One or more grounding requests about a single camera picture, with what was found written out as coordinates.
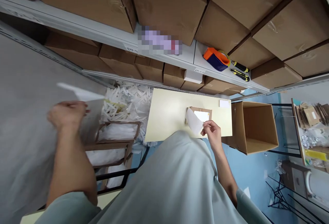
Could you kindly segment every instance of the white label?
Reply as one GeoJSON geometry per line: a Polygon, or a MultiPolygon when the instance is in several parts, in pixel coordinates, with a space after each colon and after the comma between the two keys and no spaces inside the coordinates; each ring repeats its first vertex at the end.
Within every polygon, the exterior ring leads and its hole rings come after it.
{"type": "Polygon", "coordinates": [[[202,73],[202,74],[206,72],[205,70],[201,70],[201,69],[199,69],[199,68],[195,68],[194,71],[195,71],[195,72],[202,73]]]}
{"type": "Polygon", "coordinates": [[[11,15],[14,15],[16,17],[19,17],[19,18],[22,18],[22,19],[25,19],[25,20],[28,20],[28,21],[31,21],[31,22],[35,22],[35,23],[39,23],[39,24],[44,25],[43,22],[41,22],[38,18],[36,18],[34,15],[32,15],[30,13],[27,13],[27,12],[22,11],[20,9],[16,9],[14,7],[11,7],[11,6],[7,6],[5,4],[1,4],[1,6],[6,11],[8,11],[11,15]]]}
{"type": "Polygon", "coordinates": [[[219,100],[219,107],[230,108],[230,102],[225,100],[219,100]]]}
{"type": "Polygon", "coordinates": [[[136,47],[128,46],[126,44],[123,44],[123,45],[124,45],[124,47],[126,48],[127,51],[138,54],[138,49],[136,47]]]}

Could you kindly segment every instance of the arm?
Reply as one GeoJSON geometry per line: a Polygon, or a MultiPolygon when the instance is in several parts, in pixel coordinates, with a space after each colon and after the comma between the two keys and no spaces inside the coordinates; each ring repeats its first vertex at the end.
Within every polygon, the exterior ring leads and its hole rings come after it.
{"type": "Polygon", "coordinates": [[[214,152],[216,167],[218,172],[218,181],[226,191],[235,207],[237,207],[236,191],[238,186],[232,175],[229,163],[226,159],[223,147],[220,127],[212,120],[203,124],[201,135],[208,135],[211,149],[214,152]]]}
{"type": "Polygon", "coordinates": [[[46,206],[56,198],[73,191],[82,191],[97,205],[96,177],[79,137],[79,127],[86,110],[84,102],[61,102],[48,113],[48,120],[57,129],[57,150],[54,171],[46,206]]]}

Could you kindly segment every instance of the person's hand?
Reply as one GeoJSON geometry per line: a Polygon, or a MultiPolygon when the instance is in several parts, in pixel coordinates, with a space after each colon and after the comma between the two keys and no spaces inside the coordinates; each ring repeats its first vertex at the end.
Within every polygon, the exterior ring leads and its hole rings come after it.
{"type": "Polygon", "coordinates": [[[212,120],[203,123],[201,135],[207,134],[212,150],[222,149],[222,135],[220,127],[212,120]]]}
{"type": "Polygon", "coordinates": [[[47,119],[57,130],[79,129],[83,117],[90,112],[90,110],[86,110],[87,106],[82,101],[60,102],[48,112],[47,119]]]}

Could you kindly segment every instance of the beige tabletop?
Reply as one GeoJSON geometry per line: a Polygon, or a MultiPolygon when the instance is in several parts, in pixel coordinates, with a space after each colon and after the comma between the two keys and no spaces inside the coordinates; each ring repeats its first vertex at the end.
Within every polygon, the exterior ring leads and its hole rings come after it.
{"type": "Polygon", "coordinates": [[[206,138],[195,135],[185,124],[188,107],[212,110],[212,120],[221,128],[222,137],[232,135],[231,101],[205,95],[189,94],[178,91],[154,89],[148,117],[145,142],[163,141],[178,130],[187,131],[191,137],[206,138]]]}

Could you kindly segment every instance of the person's left hand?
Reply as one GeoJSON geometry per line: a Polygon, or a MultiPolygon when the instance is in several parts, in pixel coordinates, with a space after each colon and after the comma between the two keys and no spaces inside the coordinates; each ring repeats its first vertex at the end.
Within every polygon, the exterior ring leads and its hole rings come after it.
{"type": "Polygon", "coordinates": [[[90,110],[86,110],[87,106],[82,101],[60,102],[49,111],[47,119],[57,130],[79,129],[83,117],[90,112],[90,110]]]}

